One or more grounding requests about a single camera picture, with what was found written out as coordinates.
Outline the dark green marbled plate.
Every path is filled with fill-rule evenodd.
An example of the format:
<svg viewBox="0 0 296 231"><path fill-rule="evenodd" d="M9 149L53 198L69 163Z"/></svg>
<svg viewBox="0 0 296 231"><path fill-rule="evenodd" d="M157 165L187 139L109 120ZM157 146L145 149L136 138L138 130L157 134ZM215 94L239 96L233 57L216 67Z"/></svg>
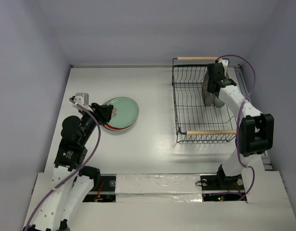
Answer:
<svg viewBox="0 0 296 231"><path fill-rule="evenodd" d="M207 107L212 106L215 99L215 95L213 93L208 92L208 82L209 82L209 75L208 75L208 72L206 72L202 82L202 96L203 96L204 105Z"/></svg>

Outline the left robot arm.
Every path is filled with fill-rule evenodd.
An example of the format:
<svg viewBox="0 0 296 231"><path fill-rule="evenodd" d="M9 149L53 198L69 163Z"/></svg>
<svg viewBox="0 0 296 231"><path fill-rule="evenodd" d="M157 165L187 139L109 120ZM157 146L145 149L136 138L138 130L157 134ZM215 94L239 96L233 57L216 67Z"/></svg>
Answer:
<svg viewBox="0 0 296 231"><path fill-rule="evenodd" d="M87 165L92 156L87 156L85 145L95 129L110 121L114 107L71 102L82 117L73 115L63 120L50 190L33 210L25 231L68 231L88 192L102 188L100 170Z"/></svg>

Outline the red and teal plate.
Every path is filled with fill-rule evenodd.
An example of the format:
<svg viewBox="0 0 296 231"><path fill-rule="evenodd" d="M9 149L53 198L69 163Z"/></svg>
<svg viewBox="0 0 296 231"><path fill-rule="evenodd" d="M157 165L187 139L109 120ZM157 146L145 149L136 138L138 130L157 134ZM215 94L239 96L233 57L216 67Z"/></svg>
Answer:
<svg viewBox="0 0 296 231"><path fill-rule="evenodd" d="M108 127L108 128L111 128L111 129L129 129L133 124L130 124L128 126L113 126L111 124L105 124L104 127Z"/></svg>

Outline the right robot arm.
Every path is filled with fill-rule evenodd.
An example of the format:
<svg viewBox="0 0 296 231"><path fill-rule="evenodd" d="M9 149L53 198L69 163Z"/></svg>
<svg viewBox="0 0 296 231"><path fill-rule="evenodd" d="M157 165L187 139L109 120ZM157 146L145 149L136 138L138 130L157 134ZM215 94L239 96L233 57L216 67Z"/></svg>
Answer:
<svg viewBox="0 0 296 231"><path fill-rule="evenodd" d="M206 106L219 99L236 118L236 148L229 159L219 166L215 177L216 185L227 190L237 182L242 170L255 156L272 148L274 118L256 109L243 96L237 84L225 76L222 62L207 65L202 90Z"/></svg>

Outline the blue floral white plate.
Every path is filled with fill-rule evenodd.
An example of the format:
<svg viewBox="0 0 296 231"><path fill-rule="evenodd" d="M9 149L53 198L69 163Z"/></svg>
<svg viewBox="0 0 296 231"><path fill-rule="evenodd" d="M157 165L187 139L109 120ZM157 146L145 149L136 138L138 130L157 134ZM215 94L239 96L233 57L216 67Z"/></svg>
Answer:
<svg viewBox="0 0 296 231"><path fill-rule="evenodd" d="M108 127L105 127L105 129L109 130L109 131L113 131L113 132L120 132L120 133L126 133L128 132L128 128L127 129L111 129L111 128L108 128Z"/></svg>

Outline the light green plate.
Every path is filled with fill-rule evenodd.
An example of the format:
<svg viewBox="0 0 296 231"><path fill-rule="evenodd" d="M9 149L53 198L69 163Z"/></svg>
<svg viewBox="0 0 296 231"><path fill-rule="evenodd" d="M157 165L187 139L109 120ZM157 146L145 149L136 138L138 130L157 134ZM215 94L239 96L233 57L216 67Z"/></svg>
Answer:
<svg viewBox="0 0 296 231"><path fill-rule="evenodd" d="M104 105L113 105L111 120L108 123L113 126L131 125L139 116L138 104L128 97L116 97L106 101Z"/></svg>

